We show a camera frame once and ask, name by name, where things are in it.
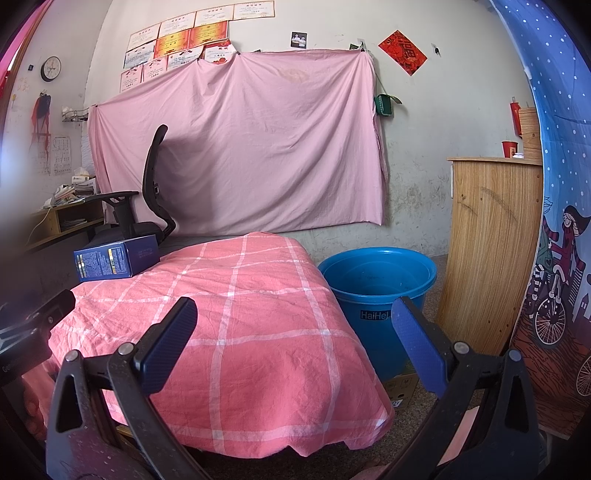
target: red bottle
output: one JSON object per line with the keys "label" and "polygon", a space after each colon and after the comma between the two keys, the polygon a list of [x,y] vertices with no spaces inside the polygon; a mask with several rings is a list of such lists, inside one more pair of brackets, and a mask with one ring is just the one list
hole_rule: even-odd
{"label": "red bottle", "polygon": [[513,126],[515,127],[515,135],[521,136],[521,121],[519,120],[519,110],[521,107],[515,101],[515,97],[513,97],[513,101],[510,103],[511,106],[511,115],[513,115]]}

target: photo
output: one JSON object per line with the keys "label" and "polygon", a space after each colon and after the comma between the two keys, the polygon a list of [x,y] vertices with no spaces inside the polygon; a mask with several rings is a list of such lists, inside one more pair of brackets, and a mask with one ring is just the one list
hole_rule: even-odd
{"label": "photo", "polygon": [[291,46],[294,48],[305,48],[308,40],[307,33],[291,32]]}

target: metal bolt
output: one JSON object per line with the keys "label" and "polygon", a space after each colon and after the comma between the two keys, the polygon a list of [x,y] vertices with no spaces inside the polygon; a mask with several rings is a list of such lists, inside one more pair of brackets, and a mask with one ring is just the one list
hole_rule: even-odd
{"label": "metal bolt", "polygon": [[66,362],[73,362],[78,358],[78,350],[70,350],[66,353]]}
{"label": "metal bolt", "polygon": [[454,343],[453,349],[461,355],[466,355],[470,351],[470,347],[468,346],[468,344],[466,342]]}
{"label": "metal bolt", "polygon": [[521,353],[519,350],[509,350],[509,358],[514,362],[521,360]]}
{"label": "metal bolt", "polygon": [[134,344],[133,343],[122,343],[121,345],[119,345],[119,348],[117,349],[117,352],[119,352],[120,355],[128,355],[129,353],[134,351]]}

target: paper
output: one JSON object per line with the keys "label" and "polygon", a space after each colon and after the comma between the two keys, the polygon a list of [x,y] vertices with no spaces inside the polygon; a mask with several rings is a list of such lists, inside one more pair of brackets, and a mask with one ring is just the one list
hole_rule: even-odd
{"label": "paper", "polygon": [[305,48],[308,42],[308,34],[301,32],[291,32],[291,46],[293,48]]}
{"label": "paper", "polygon": [[402,35],[400,30],[396,30],[378,46],[396,60],[409,75],[415,73],[427,60],[424,53]]}
{"label": "paper", "polygon": [[29,159],[35,173],[41,175],[50,174],[50,159],[48,151],[45,149],[45,136],[39,137],[38,141],[31,144]]}
{"label": "paper", "polygon": [[138,48],[142,46],[144,43],[156,40],[158,38],[159,29],[160,24],[157,23],[155,25],[152,25],[151,27],[144,28],[139,32],[132,33],[129,37],[129,43],[127,44],[127,51],[133,50],[134,48]]}
{"label": "paper", "polygon": [[228,22],[218,22],[209,25],[201,25],[190,30],[189,48],[215,41],[225,40],[228,37]]}
{"label": "paper", "polygon": [[168,56],[168,69],[173,70],[176,67],[180,67],[181,65],[185,65],[190,61],[198,59],[203,51],[203,46],[190,48],[189,50],[183,50],[178,53],[173,53],[172,55]]}
{"label": "paper", "polygon": [[211,23],[223,22],[234,18],[234,5],[224,5],[223,7],[206,8],[199,10],[195,18],[195,26],[209,25]]}
{"label": "paper", "polygon": [[179,15],[178,17],[169,18],[160,24],[160,32],[158,37],[162,38],[172,33],[188,30],[195,25],[195,12],[189,14]]}
{"label": "paper", "polygon": [[152,60],[154,58],[155,44],[156,41],[154,40],[127,52],[125,54],[123,68],[125,70],[132,69],[133,67],[137,67],[137,65],[142,65],[143,63]]}
{"label": "paper", "polygon": [[51,159],[53,175],[72,174],[70,137],[53,137],[51,139]]}
{"label": "paper", "polygon": [[207,47],[203,58],[211,63],[226,63],[235,53],[236,49],[232,44],[225,47]]}
{"label": "paper", "polygon": [[156,40],[154,58],[157,59],[190,48],[187,46],[190,31],[192,30],[183,30],[182,32],[173,33]]}
{"label": "paper", "polygon": [[82,151],[82,167],[91,175],[95,173],[95,163],[92,161],[92,150],[90,149],[90,140],[88,134],[83,134],[80,138],[80,149]]}
{"label": "paper", "polygon": [[248,2],[234,5],[234,20],[275,16],[275,2]]}
{"label": "paper", "polygon": [[164,72],[166,72],[165,57],[149,61],[146,65],[144,65],[144,81],[146,82],[147,80],[156,78],[158,75],[162,75]]}
{"label": "paper", "polygon": [[129,90],[142,81],[142,67],[134,67],[121,74],[121,81],[119,82],[119,93]]}

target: red cup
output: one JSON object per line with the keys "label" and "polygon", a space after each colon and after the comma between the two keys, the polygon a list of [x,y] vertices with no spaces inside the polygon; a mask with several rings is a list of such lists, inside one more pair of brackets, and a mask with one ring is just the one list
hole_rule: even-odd
{"label": "red cup", "polygon": [[517,153],[517,142],[503,142],[503,154],[505,158],[511,158]]}

